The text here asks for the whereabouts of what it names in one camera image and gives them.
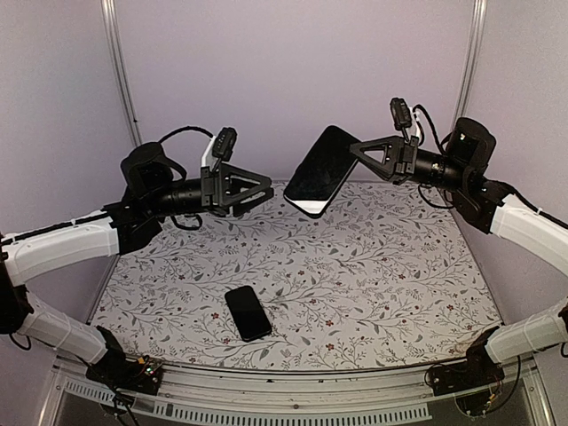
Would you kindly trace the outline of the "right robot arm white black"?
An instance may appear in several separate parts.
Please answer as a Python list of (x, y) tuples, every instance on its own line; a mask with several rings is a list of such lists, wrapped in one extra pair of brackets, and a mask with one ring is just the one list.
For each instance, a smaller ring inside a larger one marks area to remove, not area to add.
[[(413, 181), (448, 191), (466, 223), (511, 241), (566, 273), (566, 223), (531, 204), (514, 186), (484, 176), (495, 147), (495, 137), (483, 124), (461, 117), (442, 154), (398, 136), (358, 142), (350, 151), (387, 182)], [(566, 341), (567, 301), (562, 299), (527, 319), (483, 333), (468, 348), (459, 379), (465, 386), (477, 387), (492, 374), (493, 365)]]

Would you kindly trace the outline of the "right aluminium frame post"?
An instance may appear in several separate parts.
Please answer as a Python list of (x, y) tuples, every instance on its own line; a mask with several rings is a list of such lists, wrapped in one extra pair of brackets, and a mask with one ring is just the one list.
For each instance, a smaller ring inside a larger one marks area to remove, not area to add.
[(467, 113), (477, 63), (483, 45), (487, 4), (487, 0), (475, 0), (473, 2), (465, 62), (452, 122), (456, 122), (458, 118)]

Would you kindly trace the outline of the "aluminium frame post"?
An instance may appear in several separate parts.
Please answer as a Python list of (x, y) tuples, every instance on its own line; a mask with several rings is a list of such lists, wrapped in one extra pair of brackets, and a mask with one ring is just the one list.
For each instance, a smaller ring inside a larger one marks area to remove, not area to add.
[(487, 0), (475, 0), (473, 2), (465, 62), (452, 122), (456, 122), (458, 118), (467, 113), (477, 63), (483, 45), (487, 4)]
[(114, 69), (117, 90), (122, 104), (122, 110), (124, 112), (127, 129), (132, 145), (139, 146), (142, 143), (142, 140), (138, 127), (138, 118), (131, 96), (127, 69), (122, 53), (116, 3), (113, 0), (102, 0), (100, 3), (102, 8), (103, 23), (106, 31), (108, 50)]

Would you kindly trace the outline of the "large black phone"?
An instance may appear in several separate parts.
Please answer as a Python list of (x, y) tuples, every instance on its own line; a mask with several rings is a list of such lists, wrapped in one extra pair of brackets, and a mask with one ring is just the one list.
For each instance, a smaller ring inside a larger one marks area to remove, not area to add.
[(327, 126), (296, 168), (284, 199), (308, 217), (321, 217), (356, 166), (351, 147), (359, 142), (347, 131)]

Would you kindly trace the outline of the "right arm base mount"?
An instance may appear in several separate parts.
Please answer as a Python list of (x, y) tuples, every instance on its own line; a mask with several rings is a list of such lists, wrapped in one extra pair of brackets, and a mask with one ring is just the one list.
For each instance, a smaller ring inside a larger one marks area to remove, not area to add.
[(466, 350), (465, 360), (456, 364), (433, 364), (424, 375), (424, 382), (435, 396), (467, 391), (497, 383), (505, 378), (501, 363), (489, 357), (485, 345), (497, 327), (480, 334)]

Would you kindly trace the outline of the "small black phone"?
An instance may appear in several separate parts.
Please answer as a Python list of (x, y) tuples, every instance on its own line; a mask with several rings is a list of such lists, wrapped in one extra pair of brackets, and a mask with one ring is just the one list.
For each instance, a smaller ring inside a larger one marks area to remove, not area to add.
[(272, 333), (272, 324), (251, 286), (226, 292), (225, 302), (243, 342), (252, 342)]

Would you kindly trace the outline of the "left aluminium frame post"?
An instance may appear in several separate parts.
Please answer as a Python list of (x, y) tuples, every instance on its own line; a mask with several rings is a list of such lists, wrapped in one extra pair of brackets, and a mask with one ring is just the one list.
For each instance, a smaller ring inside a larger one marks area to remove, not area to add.
[(114, 69), (117, 90), (122, 104), (122, 110), (124, 112), (127, 129), (132, 145), (139, 146), (142, 143), (142, 140), (138, 127), (138, 118), (131, 96), (127, 69), (122, 53), (116, 3), (113, 0), (102, 0), (100, 3), (102, 8), (103, 23), (106, 31), (108, 50)]

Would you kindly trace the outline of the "floral patterned table mat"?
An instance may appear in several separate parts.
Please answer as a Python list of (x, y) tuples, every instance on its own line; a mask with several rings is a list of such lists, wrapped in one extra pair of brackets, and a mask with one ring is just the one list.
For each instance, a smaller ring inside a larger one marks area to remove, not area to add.
[[(461, 357), (501, 316), (434, 190), (347, 183), (319, 219), (276, 195), (240, 218), (165, 225), (122, 256), (93, 314), (130, 354), (239, 369), (404, 367)], [(225, 293), (272, 333), (243, 342)]]

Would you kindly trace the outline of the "front aluminium rail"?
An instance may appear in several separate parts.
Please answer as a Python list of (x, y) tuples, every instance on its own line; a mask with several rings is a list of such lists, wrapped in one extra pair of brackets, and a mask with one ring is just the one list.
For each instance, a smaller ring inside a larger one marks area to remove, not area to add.
[(502, 382), (438, 395), (430, 366), (342, 372), (263, 372), (166, 365), (154, 395), (128, 406), (84, 366), (56, 359), (42, 425), (551, 425), (533, 359)]

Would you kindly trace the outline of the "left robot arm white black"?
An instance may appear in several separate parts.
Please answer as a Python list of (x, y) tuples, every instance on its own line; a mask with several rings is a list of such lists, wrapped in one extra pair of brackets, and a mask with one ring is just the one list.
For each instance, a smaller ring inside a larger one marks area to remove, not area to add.
[(229, 164), (231, 144), (212, 138), (198, 178), (167, 157), (162, 143), (136, 147), (121, 163), (122, 199), (89, 215), (1, 239), (1, 332), (36, 339), (97, 366), (113, 385), (132, 376), (130, 362), (108, 331), (87, 326), (31, 294), (28, 281), (92, 258), (145, 248), (165, 218), (203, 213), (239, 217), (273, 196), (269, 177)]

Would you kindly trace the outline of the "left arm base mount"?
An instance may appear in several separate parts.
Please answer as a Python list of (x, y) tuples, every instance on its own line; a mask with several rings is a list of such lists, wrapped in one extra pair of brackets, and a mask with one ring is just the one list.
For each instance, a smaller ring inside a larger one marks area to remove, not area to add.
[(105, 384), (111, 390), (135, 391), (156, 396), (162, 383), (163, 362), (149, 355), (128, 359), (122, 346), (109, 330), (101, 326), (96, 326), (96, 329), (104, 338), (106, 353), (100, 361), (88, 365), (86, 378)]

